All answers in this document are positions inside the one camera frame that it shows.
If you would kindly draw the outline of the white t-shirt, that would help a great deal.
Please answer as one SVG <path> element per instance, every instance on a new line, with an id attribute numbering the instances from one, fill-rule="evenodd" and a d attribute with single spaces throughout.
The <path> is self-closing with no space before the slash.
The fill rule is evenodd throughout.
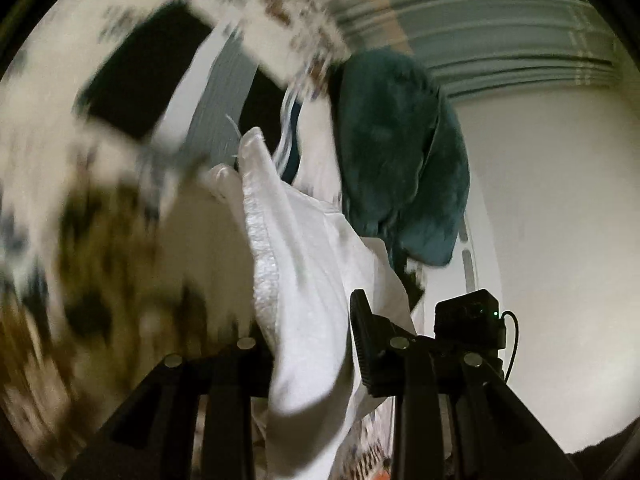
<path id="1" fill-rule="evenodd" d="M 253 310 L 274 363 L 266 419 L 270 479 L 327 479 L 355 422 L 378 407 L 363 385 L 349 297 L 407 332 L 404 286 L 378 238 L 280 179 L 262 130 L 242 136 L 238 166 L 210 170 L 253 259 Z"/>

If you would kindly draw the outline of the white bed headboard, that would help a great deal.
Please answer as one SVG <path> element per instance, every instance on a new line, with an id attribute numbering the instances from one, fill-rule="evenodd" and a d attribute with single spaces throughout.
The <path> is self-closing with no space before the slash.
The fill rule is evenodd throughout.
<path id="1" fill-rule="evenodd" d="M 502 302 L 502 281 L 480 179 L 472 172 L 464 221 L 450 263 L 442 268 L 422 266 L 424 295 L 413 313 L 421 335 L 434 333 L 435 307 L 441 301 L 486 289 Z"/>

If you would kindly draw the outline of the floral bed blanket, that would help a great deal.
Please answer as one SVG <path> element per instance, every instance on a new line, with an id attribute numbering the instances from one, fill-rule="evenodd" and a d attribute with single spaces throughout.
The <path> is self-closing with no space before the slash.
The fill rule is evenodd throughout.
<path id="1" fill-rule="evenodd" d="M 60 0 L 1 79 L 1 409 L 37 469 L 66 470 L 166 356 L 213 356 L 262 331 L 253 259 L 208 166 L 177 166 L 78 113 L 134 26 L 174 0 Z M 328 68 L 349 50 L 319 0 L 181 0 L 230 23 L 303 107 L 288 183 L 341 211 Z M 390 474 L 390 408 L 354 423 L 328 479 Z M 267 476 L 268 394 L 252 401 Z"/>

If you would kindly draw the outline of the dark green fleece blanket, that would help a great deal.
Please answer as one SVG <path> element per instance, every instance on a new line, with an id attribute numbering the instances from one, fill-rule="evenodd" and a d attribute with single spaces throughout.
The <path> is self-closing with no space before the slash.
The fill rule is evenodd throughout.
<path id="1" fill-rule="evenodd" d="M 450 263 L 468 202 L 457 115 L 422 64 L 390 49 L 336 66 L 329 92 L 344 215 L 384 242 L 414 307 L 424 290 L 407 263 Z"/>

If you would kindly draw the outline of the striped folded garment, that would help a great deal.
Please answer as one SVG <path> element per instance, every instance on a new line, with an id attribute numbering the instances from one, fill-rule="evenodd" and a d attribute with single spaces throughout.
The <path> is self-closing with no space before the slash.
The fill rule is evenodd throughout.
<path id="1" fill-rule="evenodd" d="M 300 164 L 302 107 L 248 56 L 230 23 L 210 26 L 181 0 L 134 26 L 76 98 L 79 114 L 177 166 L 233 165 L 243 134 L 258 128 L 288 183 Z"/>

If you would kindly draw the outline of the right green curtain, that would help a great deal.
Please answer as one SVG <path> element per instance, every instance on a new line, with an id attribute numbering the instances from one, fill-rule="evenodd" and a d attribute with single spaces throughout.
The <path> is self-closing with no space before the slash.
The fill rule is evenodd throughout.
<path id="1" fill-rule="evenodd" d="M 425 65 L 450 99 L 518 87 L 612 87 L 617 39 L 588 0 L 331 0 L 354 51 Z"/>

